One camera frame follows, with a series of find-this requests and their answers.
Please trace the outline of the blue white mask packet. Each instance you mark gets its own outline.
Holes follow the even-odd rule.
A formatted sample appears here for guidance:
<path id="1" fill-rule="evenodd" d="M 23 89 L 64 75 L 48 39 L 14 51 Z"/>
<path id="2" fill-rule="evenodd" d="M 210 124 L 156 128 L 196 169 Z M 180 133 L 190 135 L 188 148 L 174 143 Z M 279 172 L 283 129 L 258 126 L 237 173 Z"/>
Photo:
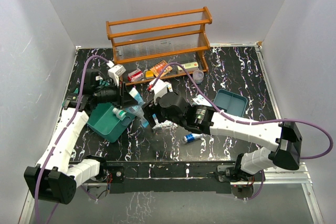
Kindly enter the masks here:
<path id="1" fill-rule="evenodd" d="M 149 125 L 149 123 L 145 119 L 144 112 L 142 110 L 142 106 L 144 105 L 144 101 L 143 101 L 141 95 L 139 94 L 139 92 L 137 91 L 137 89 L 135 87 L 133 87 L 131 89 L 129 94 L 138 102 L 138 104 L 126 108 L 125 111 L 139 117 L 140 121 L 141 121 L 141 125 L 144 128 L 146 128 Z"/>

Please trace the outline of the white green medicine bottle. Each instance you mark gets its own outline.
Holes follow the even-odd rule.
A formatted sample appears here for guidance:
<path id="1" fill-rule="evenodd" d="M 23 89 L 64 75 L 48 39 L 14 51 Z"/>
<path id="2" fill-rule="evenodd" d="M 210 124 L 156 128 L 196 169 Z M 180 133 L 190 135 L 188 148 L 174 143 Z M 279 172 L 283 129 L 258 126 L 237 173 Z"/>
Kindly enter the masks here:
<path id="1" fill-rule="evenodd" d="M 124 118 L 126 117 L 126 111 L 124 111 L 124 110 L 122 110 L 122 109 L 118 109 L 118 108 L 113 108 L 112 109 L 112 112 L 115 114 L 115 116 L 119 119 L 119 120 L 121 120 L 121 121 L 123 121 L 124 120 Z"/>

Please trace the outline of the bagged white gauze pads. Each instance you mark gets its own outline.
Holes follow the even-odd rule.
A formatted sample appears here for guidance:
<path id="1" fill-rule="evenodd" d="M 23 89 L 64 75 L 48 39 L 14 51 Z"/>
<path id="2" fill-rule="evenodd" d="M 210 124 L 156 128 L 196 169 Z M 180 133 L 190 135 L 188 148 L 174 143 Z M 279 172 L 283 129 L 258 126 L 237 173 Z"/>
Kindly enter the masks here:
<path id="1" fill-rule="evenodd" d="M 166 129 L 166 128 L 170 128 L 174 125 L 174 123 L 172 123 L 171 121 L 164 121 L 159 123 L 156 115 L 153 115 L 154 121 L 155 121 L 155 126 L 152 128 L 153 130 L 159 130 L 159 129 Z"/>

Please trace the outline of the green medicine kit box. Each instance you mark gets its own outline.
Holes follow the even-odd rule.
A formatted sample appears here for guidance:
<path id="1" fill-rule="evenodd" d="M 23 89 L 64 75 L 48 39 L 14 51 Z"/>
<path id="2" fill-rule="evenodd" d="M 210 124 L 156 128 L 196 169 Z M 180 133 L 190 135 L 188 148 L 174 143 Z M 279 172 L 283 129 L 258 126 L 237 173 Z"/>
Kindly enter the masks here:
<path id="1" fill-rule="evenodd" d="M 63 109 L 67 112 L 65 127 L 77 128 L 78 131 L 87 124 L 95 133 L 105 140 L 113 143 L 124 132 L 134 119 L 128 112 L 123 121 L 119 120 L 112 112 L 113 108 L 122 109 L 113 103 L 98 103 L 92 96 L 83 94 L 83 81 L 79 91 L 67 96 Z"/>

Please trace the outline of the white blue sachet packet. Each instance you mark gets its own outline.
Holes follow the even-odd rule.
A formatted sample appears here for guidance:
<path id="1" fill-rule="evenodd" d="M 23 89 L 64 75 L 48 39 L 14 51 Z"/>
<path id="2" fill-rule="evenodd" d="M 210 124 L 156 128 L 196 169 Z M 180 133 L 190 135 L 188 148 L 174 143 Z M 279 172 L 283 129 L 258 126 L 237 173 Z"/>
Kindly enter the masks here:
<path id="1" fill-rule="evenodd" d="M 165 82 L 166 88 L 167 88 L 167 92 L 173 92 L 173 88 L 171 83 L 169 82 Z"/>

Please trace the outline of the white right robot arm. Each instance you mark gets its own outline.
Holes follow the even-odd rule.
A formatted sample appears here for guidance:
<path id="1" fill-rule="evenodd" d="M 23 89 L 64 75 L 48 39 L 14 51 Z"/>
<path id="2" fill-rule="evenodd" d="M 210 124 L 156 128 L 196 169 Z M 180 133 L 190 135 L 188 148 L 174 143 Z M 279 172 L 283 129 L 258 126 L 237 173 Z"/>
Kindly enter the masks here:
<path id="1" fill-rule="evenodd" d="M 260 170 L 279 167 L 298 170 L 302 136 L 294 122 L 265 123 L 238 116 L 229 118 L 211 106 L 189 104 L 175 92 L 168 92 L 142 107 L 151 127 L 171 121 L 187 131 L 212 136 L 228 136 L 259 145 L 252 153 L 240 154 L 230 176 L 247 180 Z"/>

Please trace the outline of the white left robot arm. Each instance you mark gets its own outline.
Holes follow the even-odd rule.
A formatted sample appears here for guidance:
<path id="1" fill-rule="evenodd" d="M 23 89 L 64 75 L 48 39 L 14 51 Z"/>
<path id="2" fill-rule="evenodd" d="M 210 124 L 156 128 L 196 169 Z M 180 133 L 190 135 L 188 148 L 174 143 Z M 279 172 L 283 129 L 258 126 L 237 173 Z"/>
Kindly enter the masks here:
<path id="1" fill-rule="evenodd" d="M 108 177 L 106 162 L 101 157 L 90 155 L 73 166 L 69 162 L 81 130 L 98 105 L 111 103 L 119 109 L 137 105 L 137 100 L 120 79 L 123 73 L 121 65 L 111 67 L 108 76 L 113 83 L 105 86 L 99 70 L 88 69 L 83 86 L 66 97 L 59 125 L 50 144 L 37 164 L 28 166 L 24 172 L 24 179 L 34 199 L 66 205 L 84 182 L 92 178 L 101 182 Z"/>

